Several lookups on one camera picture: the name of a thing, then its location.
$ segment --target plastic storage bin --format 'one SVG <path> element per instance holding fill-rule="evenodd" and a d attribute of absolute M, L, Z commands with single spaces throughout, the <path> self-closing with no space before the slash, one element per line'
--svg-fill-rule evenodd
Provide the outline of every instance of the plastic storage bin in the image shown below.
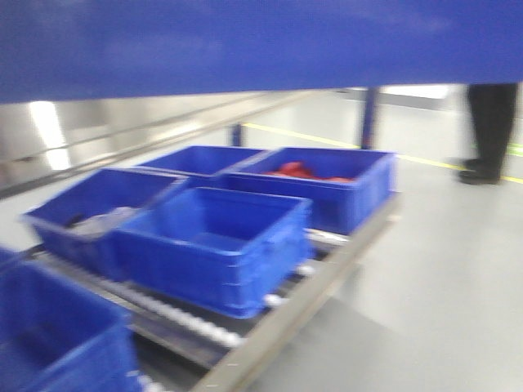
<path fill-rule="evenodd" d="M 354 178 L 351 183 L 263 175 L 288 162 L 304 162 L 316 176 Z M 311 227 L 349 234 L 393 191 L 395 155 L 360 149 L 284 148 L 226 176 L 226 188 L 282 194 L 313 201 Z"/>
<path fill-rule="evenodd" d="M 143 211 L 115 233 L 135 282 L 236 318 L 248 318 L 310 255 L 310 201 L 196 188 Z"/>
<path fill-rule="evenodd" d="M 115 216 L 115 222 L 109 222 L 107 230 L 98 234 L 82 234 L 73 231 L 71 225 L 114 213 L 115 208 L 140 208 L 158 202 L 181 189 L 185 179 L 185 176 L 103 169 L 25 213 L 22 220 L 33 226 L 49 252 L 96 274 L 123 280 L 126 277 L 114 263 L 108 237 L 110 229 L 125 216 Z"/>
<path fill-rule="evenodd" d="M 2 392 L 138 392 L 127 312 L 29 263 L 0 274 Z"/>
<path fill-rule="evenodd" d="M 0 273 L 19 259 L 18 253 L 0 246 Z"/>
<path fill-rule="evenodd" d="M 193 145 L 174 153 L 144 162 L 137 170 L 171 172 L 192 177 L 193 186 L 212 185 L 212 179 L 234 170 L 245 159 L 263 152 L 262 149 L 245 149 L 215 145 Z"/>

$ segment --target gray floor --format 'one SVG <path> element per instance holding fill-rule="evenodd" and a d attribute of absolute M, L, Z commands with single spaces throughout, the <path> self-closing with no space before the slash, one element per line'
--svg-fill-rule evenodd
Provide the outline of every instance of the gray floor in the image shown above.
<path fill-rule="evenodd" d="M 360 110 L 340 94 L 306 100 L 252 118 L 275 129 L 249 130 L 248 145 L 355 143 Z M 461 185 L 437 166 L 470 153 L 459 110 L 383 105 L 377 125 L 378 147 L 407 156 L 402 219 L 248 391 L 523 390 L 523 184 Z M 219 131 L 191 143 L 226 141 Z M 507 173 L 522 177 L 523 158 L 510 157 Z M 64 185 L 1 201 L 0 242 L 34 243 L 17 214 Z"/>

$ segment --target blue metal beam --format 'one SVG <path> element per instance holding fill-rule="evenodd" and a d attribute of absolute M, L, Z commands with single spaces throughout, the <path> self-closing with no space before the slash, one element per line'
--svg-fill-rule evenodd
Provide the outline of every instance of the blue metal beam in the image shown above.
<path fill-rule="evenodd" d="M 0 0 L 0 103 L 523 79 L 521 0 Z"/>

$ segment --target roller conveyor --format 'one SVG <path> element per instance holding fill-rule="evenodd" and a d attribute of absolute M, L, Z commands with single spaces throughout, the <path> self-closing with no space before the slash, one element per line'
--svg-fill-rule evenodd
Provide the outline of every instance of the roller conveyor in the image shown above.
<path fill-rule="evenodd" d="M 229 318 L 132 283 L 116 283 L 38 248 L 34 258 L 132 313 L 144 391 L 242 390 L 343 283 L 363 251 L 395 219 L 393 195 L 350 237 L 309 232 L 316 257 L 297 267 L 257 317 Z"/>

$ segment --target blue support post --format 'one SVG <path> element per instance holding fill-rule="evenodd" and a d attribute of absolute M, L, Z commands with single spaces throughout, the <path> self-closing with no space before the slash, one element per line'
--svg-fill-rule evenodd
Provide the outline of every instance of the blue support post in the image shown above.
<path fill-rule="evenodd" d="M 244 145 L 244 127 L 242 124 L 235 124 L 230 130 L 230 145 L 242 147 Z"/>
<path fill-rule="evenodd" d="M 374 119 L 376 118 L 376 105 L 379 87 L 370 87 L 365 95 L 365 109 L 361 125 L 361 149 L 372 149 L 374 138 Z"/>

